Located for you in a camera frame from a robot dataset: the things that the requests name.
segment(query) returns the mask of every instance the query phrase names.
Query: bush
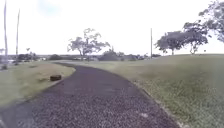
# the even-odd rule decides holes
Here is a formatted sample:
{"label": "bush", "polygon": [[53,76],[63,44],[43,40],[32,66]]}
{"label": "bush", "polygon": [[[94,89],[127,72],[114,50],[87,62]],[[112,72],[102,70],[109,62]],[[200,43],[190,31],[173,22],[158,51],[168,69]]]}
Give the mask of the bush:
{"label": "bush", "polygon": [[61,59],[62,57],[57,54],[51,55],[49,58],[49,60],[61,60]]}
{"label": "bush", "polygon": [[137,56],[130,54],[130,55],[126,56],[126,59],[128,61],[136,61],[138,58],[137,58]]}
{"label": "bush", "polygon": [[64,56],[61,56],[61,59],[62,60],[74,60],[74,57],[71,55],[64,55]]}

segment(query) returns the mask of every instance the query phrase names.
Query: grass verge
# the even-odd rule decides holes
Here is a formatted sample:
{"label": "grass verge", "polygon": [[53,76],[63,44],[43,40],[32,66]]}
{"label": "grass verge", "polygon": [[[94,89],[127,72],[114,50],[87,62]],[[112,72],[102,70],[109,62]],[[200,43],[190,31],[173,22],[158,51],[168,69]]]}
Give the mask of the grass verge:
{"label": "grass verge", "polygon": [[67,62],[119,74],[192,128],[224,128],[224,56],[181,55],[136,62]]}
{"label": "grass verge", "polygon": [[26,100],[57,82],[50,75],[71,75],[74,68],[48,62],[30,62],[0,71],[0,107],[16,101]]}

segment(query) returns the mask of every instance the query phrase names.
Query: grass field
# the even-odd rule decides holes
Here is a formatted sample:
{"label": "grass field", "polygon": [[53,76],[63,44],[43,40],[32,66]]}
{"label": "grass field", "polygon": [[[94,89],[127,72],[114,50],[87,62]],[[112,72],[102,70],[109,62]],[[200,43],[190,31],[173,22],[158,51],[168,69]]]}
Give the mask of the grass field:
{"label": "grass field", "polygon": [[129,79],[192,128],[224,128],[224,55],[68,63],[105,69]]}
{"label": "grass field", "polygon": [[26,100],[55,84],[50,75],[59,73],[64,78],[72,72],[73,68],[48,62],[29,62],[0,71],[0,107]]}

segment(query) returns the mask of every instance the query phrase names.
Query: grass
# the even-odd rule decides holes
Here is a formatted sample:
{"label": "grass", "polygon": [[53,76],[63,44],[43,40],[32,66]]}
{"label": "grass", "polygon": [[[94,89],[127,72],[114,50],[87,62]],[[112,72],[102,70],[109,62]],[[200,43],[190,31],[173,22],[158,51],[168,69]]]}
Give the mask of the grass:
{"label": "grass", "polygon": [[224,128],[224,55],[179,55],[136,62],[67,62],[119,74],[192,128]]}
{"label": "grass", "polygon": [[0,71],[0,107],[24,101],[55,84],[49,80],[50,75],[61,74],[65,78],[73,72],[73,68],[48,62],[24,63]]}

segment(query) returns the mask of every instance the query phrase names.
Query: distant tree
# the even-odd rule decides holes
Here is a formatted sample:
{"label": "distant tree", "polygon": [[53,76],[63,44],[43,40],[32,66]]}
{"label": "distant tree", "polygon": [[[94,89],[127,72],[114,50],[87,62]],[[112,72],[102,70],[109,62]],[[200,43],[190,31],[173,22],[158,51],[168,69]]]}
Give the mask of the distant tree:
{"label": "distant tree", "polygon": [[185,23],[184,33],[181,36],[184,45],[190,44],[190,53],[195,54],[200,45],[207,44],[208,29],[205,25],[200,24],[201,21],[194,23]]}
{"label": "distant tree", "polygon": [[204,18],[203,25],[212,30],[218,40],[224,42],[224,2],[213,1],[199,16]]}
{"label": "distant tree", "polygon": [[160,57],[160,54],[152,54],[152,57]]}
{"label": "distant tree", "polygon": [[148,56],[148,53],[146,53],[145,55],[144,55],[144,58],[148,58],[149,56]]}
{"label": "distant tree", "polygon": [[132,54],[127,55],[127,58],[129,61],[136,61],[138,59],[137,56]]}
{"label": "distant tree", "polygon": [[136,56],[136,58],[137,58],[138,60],[144,60],[144,56],[141,56],[141,55],[139,55],[139,54]]}
{"label": "distant tree", "polygon": [[167,49],[172,51],[174,55],[174,50],[179,50],[183,46],[182,44],[182,33],[181,31],[174,31],[165,33],[156,43],[156,47],[164,53],[167,52]]}
{"label": "distant tree", "polygon": [[26,48],[26,51],[29,52],[30,51],[30,48]]}
{"label": "distant tree", "polygon": [[61,60],[61,59],[62,59],[62,57],[57,54],[51,55],[49,57],[49,60]]}
{"label": "distant tree", "polygon": [[123,52],[118,52],[117,55],[118,55],[119,57],[122,57],[122,56],[124,56],[125,54],[124,54]]}
{"label": "distant tree", "polygon": [[81,59],[87,54],[99,52],[103,47],[110,46],[108,42],[99,42],[98,38],[101,37],[100,33],[95,32],[94,29],[87,28],[83,31],[84,38],[76,37],[76,40],[70,39],[68,44],[68,51],[78,50]]}
{"label": "distant tree", "polygon": [[32,60],[36,61],[39,57],[36,55],[36,53],[32,53]]}
{"label": "distant tree", "polygon": [[119,60],[119,56],[112,49],[103,53],[101,57],[99,57],[100,61],[117,61]]}
{"label": "distant tree", "polygon": [[19,54],[17,61],[23,61],[23,60],[31,60],[32,56],[30,54]]}

